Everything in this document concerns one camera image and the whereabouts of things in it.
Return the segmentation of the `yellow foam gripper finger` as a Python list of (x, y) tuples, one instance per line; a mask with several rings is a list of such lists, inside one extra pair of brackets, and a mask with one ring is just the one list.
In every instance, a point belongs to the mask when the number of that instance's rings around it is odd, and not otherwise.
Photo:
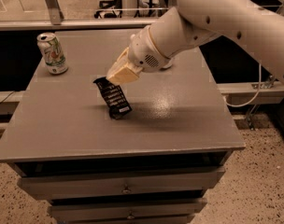
[(114, 85), (134, 82), (139, 79), (142, 68), (132, 63), (114, 63), (108, 70), (106, 79)]
[(118, 69), (120, 67), (123, 67), (127, 62), (128, 62), (128, 52), (129, 52), (129, 48), (126, 48), (121, 55), (119, 56), (119, 58), (117, 59), (116, 62), (114, 62), (113, 66)]

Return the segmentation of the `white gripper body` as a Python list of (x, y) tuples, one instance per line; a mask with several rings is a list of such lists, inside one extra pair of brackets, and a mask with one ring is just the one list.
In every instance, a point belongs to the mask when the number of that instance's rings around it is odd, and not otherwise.
[(170, 61), (170, 58), (163, 56), (156, 48), (149, 25), (131, 36), (128, 59), (146, 73), (157, 72)]

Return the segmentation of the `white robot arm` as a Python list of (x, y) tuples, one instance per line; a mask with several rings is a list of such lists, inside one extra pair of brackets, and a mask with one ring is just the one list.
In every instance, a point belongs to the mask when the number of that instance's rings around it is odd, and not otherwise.
[(108, 70), (115, 85), (156, 72), (186, 49), (223, 35), (284, 84), (284, 16), (250, 0), (177, 0), (156, 22), (132, 35)]

